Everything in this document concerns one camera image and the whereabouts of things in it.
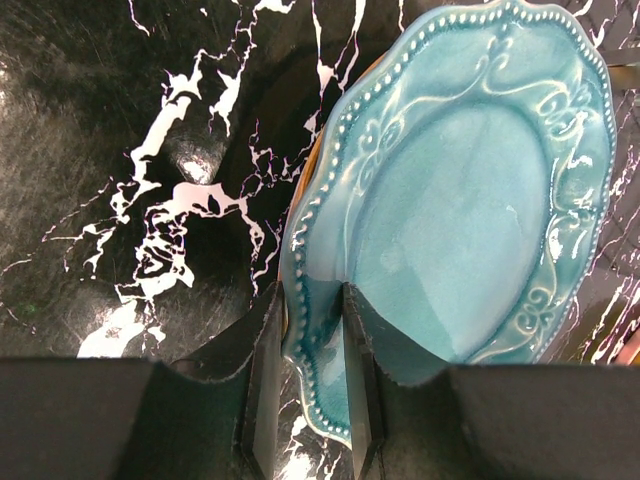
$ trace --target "glossy surface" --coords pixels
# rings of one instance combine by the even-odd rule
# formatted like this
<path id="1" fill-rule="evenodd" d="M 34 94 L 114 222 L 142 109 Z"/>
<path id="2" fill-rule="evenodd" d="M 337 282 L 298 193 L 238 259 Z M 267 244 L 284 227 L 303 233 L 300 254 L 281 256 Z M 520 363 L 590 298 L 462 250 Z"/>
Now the glossy surface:
<path id="1" fill-rule="evenodd" d="M 448 361 L 540 358 L 606 211 L 611 106 L 571 15 L 506 0 L 429 12 L 338 102 L 281 257 L 318 431 L 349 442 L 344 280 Z"/>
<path id="2" fill-rule="evenodd" d="M 171 361 L 239 317 L 255 288 L 251 265 L 259 291 L 275 278 L 280 215 L 289 204 L 298 166 L 341 89 L 382 55 L 402 28 L 444 2 L 238 3 L 242 9 L 232 0 L 3 2 L 0 355 L 73 356 L 99 331 L 111 339 L 114 348 L 106 351 L 112 355 Z M 599 48 L 636 42 L 637 0 L 558 3 L 577 15 Z M 87 232 L 74 239 L 87 225 L 113 215 L 114 185 L 130 182 L 134 172 L 124 154 L 143 143 L 164 111 L 167 71 L 189 78 L 201 48 L 212 57 L 198 64 L 200 97 L 180 90 L 178 97 L 191 100 L 184 120 L 175 120 L 166 137 L 158 137 L 160 152 L 148 157 L 141 171 L 161 186 L 136 198 L 127 212 L 129 222 L 119 224 L 103 244 L 91 279 L 91 264 L 83 264 L 97 253 L 102 237 Z M 634 98 L 634 92 L 614 92 L 619 135 L 610 208 L 594 267 L 549 350 L 553 360 L 609 363 L 619 340 L 637 326 L 640 127 Z M 116 285 L 133 283 L 135 267 L 145 258 L 136 256 L 147 235 L 145 212 L 171 199 L 174 187 L 184 182 L 218 184 L 233 198 L 244 184 L 245 194 L 251 192 L 249 218 L 259 223 L 265 240 L 254 260 L 250 230 L 237 210 L 218 217 L 189 215 L 181 235 L 192 286 L 167 282 L 167 289 L 154 297 L 150 322 L 144 309 L 135 315 L 119 310 Z M 182 198 L 195 194 L 193 189 Z M 214 212 L 218 201 L 212 198 L 207 205 Z M 55 235 L 45 237 L 54 225 Z M 160 225 L 156 235 L 178 241 L 180 236 L 170 235 L 179 231 Z M 158 259 L 154 265 L 162 265 L 149 269 L 147 278 L 164 272 L 169 272 L 165 279 L 177 278 L 180 270 L 170 269 L 172 251 L 145 251 Z M 261 273 L 266 259 L 268 268 Z M 110 316 L 113 311 L 122 315 Z M 101 330 L 109 319 L 116 328 Z M 135 323 L 143 323 L 142 333 L 137 333 L 139 325 L 118 330 L 118 325 Z M 154 326 L 166 337 L 154 336 Z M 350 480 L 350 452 L 306 425 L 297 376 L 284 368 L 276 478 Z"/>

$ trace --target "teal ceramic plate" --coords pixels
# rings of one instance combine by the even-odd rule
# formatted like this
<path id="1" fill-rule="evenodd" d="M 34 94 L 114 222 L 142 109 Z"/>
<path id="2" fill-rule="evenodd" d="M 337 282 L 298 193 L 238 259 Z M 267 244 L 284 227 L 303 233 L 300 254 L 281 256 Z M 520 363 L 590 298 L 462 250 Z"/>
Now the teal ceramic plate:
<path id="1" fill-rule="evenodd" d="M 557 6 L 418 19 L 338 102 L 281 271 L 310 425 L 347 445 L 341 282 L 454 362 L 537 361 L 589 266 L 615 151 L 602 58 Z"/>

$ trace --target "black countertop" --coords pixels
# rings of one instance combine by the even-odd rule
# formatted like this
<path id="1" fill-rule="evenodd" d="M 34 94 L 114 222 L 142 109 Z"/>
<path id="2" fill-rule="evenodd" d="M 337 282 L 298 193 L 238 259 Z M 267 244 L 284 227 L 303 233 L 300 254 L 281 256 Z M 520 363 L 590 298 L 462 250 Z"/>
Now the black countertop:
<path id="1" fill-rule="evenodd" d="M 6 0 L 0 355 L 172 361 L 241 316 L 331 107 L 442 3 Z M 601 49 L 640 38 L 639 0 L 557 3 Z M 615 99 L 611 207 L 553 360 L 611 362 L 639 322 L 639 111 Z M 350 478 L 283 368 L 276 478 Z"/>

